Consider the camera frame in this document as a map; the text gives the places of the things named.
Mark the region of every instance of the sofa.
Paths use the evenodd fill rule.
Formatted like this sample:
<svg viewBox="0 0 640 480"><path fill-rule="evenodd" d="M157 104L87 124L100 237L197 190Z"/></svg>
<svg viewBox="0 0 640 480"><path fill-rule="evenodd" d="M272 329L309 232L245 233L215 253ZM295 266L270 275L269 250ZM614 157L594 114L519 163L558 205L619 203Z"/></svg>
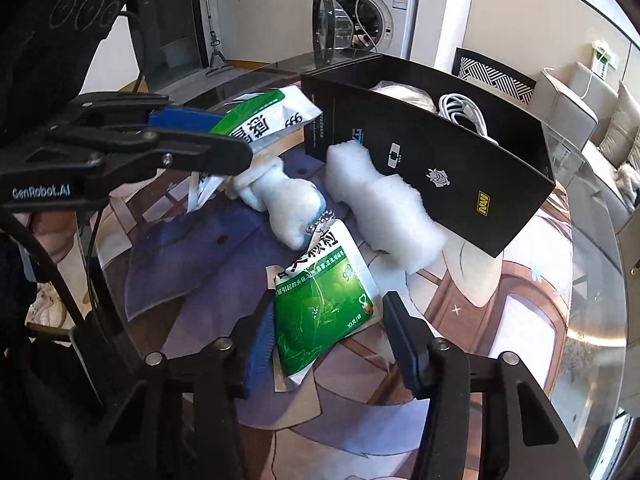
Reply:
<svg viewBox="0 0 640 480"><path fill-rule="evenodd" d="M543 70L527 110L580 149L597 177L616 232L626 288L627 348L620 406L640 416L640 207L629 211L616 187L616 165L626 160L624 150L616 154L600 146L618 108L618 94L595 75L590 83L590 75L587 67L576 63L571 81L564 85Z"/></svg>

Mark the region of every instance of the open cardboard box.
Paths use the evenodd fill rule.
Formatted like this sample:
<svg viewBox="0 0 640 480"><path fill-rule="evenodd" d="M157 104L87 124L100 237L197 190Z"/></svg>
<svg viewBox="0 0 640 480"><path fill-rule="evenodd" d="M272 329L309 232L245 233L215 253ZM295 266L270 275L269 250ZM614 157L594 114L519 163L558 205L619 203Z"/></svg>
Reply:
<svg viewBox="0 0 640 480"><path fill-rule="evenodd" d="M381 80L423 89L436 104L443 94L469 97L498 146L369 90ZM309 155L326 161L330 145L359 140L380 173L400 174L436 222L491 256L513 240L555 186L540 122L455 76L381 54L302 75L302 90L322 110L305 127ZM394 206L392 196L388 206Z"/></svg>

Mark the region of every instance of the round table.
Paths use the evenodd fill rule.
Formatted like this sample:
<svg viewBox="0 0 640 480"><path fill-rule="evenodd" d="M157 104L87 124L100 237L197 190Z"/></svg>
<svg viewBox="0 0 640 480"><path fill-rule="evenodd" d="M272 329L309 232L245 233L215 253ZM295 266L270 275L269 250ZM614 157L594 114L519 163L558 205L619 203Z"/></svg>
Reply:
<svg viewBox="0 0 640 480"><path fill-rule="evenodd" d="M234 96L290 84L313 68L309 56L287 60L187 104L224 111ZM385 271L387 256L362 240L347 207L330 200L324 164L305 155L302 131L271 149L281 154L289 176L307 178L324 192L381 293L402 288L411 309L467 352L519 354L591 468L622 382L622 265L588 163L547 127L545 136L556 188L502 254L491 258L451 233L435 262L400 278ZM287 266L296 257L275 240L265 214L223 192L184 215L188 176L167 170L141 189L120 190L98 231L113 302L142 356L190 354L228 334L262 295L264 267ZM472 396L465 479L478 474L481 403L480 395ZM374 325L319 358L293 392L274 392L268 370L258 391L238 400L237 408L252 479L409 478L428 401L404 388L385 333Z"/></svg>

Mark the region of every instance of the metal bolt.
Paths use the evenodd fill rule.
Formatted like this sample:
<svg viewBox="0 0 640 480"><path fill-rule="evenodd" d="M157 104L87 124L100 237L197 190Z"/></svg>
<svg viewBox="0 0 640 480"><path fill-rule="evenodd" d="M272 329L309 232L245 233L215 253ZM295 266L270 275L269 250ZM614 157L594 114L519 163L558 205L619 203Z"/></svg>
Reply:
<svg viewBox="0 0 640 480"><path fill-rule="evenodd" d="M513 352L505 352L502 354L502 360L508 365L516 365L520 362L520 358Z"/></svg>
<svg viewBox="0 0 640 480"><path fill-rule="evenodd" d="M162 156L162 165L165 167L169 167L174 163L174 156L171 153L165 153Z"/></svg>
<svg viewBox="0 0 640 480"><path fill-rule="evenodd" d="M102 160L102 154L98 152L93 152L91 155L89 155L87 162L91 166L95 166L96 164L99 164L101 160Z"/></svg>
<svg viewBox="0 0 640 480"><path fill-rule="evenodd" d="M149 366L157 366L162 362L162 354L160 352L151 352L145 357L145 363Z"/></svg>
<svg viewBox="0 0 640 480"><path fill-rule="evenodd" d="M447 341L443 337L437 337L436 339L433 340L433 347L436 350L444 351L444 350L449 350L449 348L451 348L451 345L449 344L449 341Z"/></svg>
<svg viewBox="0 0 640 480"><path fill-rule="evenodd" d="M234 342L231 341L230 337L219 337L213 342L213 348L224 352L226 350L231 350L231 347L234 345Z"/></svg>

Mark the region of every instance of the white cabinet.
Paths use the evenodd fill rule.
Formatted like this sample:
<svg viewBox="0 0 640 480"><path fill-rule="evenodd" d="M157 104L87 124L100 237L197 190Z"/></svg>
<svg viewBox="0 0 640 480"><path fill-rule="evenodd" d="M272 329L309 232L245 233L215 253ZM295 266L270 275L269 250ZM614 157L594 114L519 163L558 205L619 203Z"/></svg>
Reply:
<svg viewBox="0 0 640 480"><path fill-rule="evenodd" d="M311 0L217 0L228 59L272 63L311 52Z"/></svg>

